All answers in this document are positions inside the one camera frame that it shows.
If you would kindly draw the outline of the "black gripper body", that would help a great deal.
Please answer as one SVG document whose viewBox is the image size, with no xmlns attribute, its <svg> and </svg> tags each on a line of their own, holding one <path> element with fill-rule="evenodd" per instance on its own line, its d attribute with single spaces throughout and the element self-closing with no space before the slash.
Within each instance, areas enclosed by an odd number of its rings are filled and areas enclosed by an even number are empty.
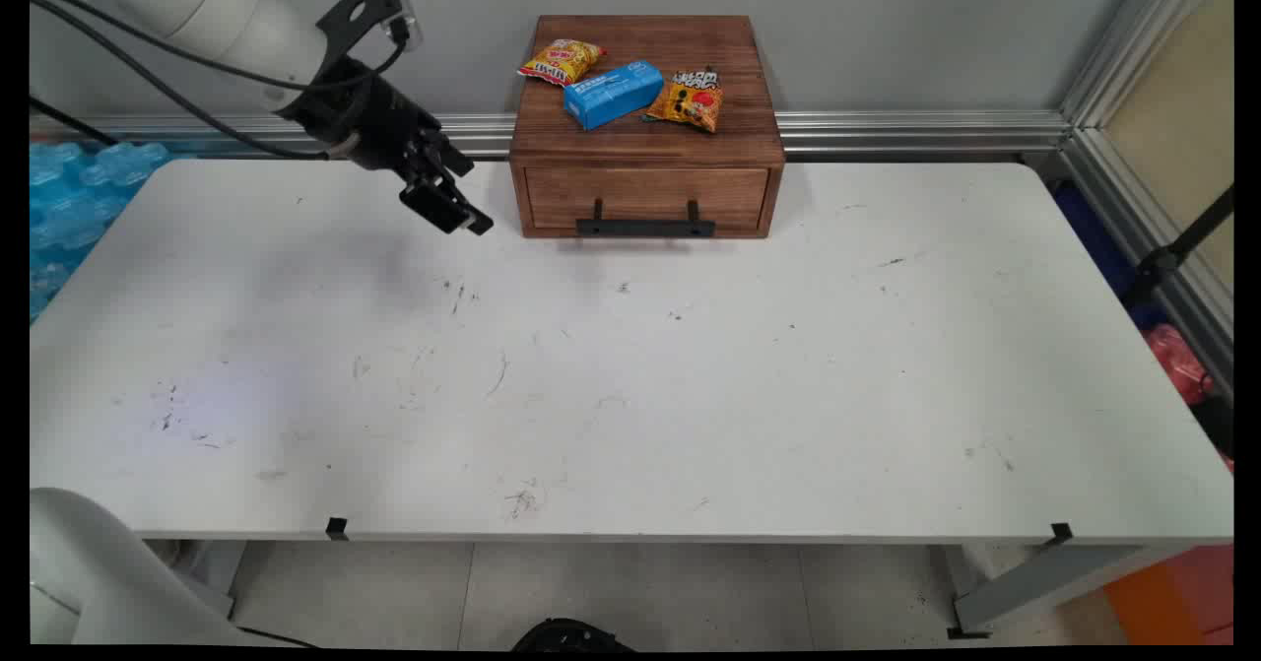
<svg viewBox="0 0 1261 661">
<path fill-rule="evenodd" d="M 279 108 L 279 116 L 303 127 L 329 148 L 359 143 L 344 151 L 366 170 L 400 177 L 439 177 L 456 172 L 456 149 L 433 114 L 373 76 L 332 91 L 306 91 Z"/>
</svg>

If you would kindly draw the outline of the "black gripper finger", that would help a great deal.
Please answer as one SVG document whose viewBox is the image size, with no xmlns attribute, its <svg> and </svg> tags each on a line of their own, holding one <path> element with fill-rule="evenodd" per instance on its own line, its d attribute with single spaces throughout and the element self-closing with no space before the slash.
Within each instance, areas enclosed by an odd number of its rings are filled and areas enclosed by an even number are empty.
<svg viewBox="0 0 1261 661">
<path fill-rule="evenodd" d="M 474 161 L 458 150 L 444 132 L 424 132 L 422 140 L 424 179 L 451 179 L 458 184 L 458 177 L 467 177 L 473 170 Z M 462 190 L 459 193 L 472 211 L 472 226 L 464 231 L 472 231 L 473 235 L 485 235 L 492 228 L 493 219 L 470 203 Z"/>
<path fill-rule="evenodd" d="M 472 211 L 451 179 L 416 179 L 398 194 L 400 202 L 443 233 L 469 230 Z"/>
</svg>

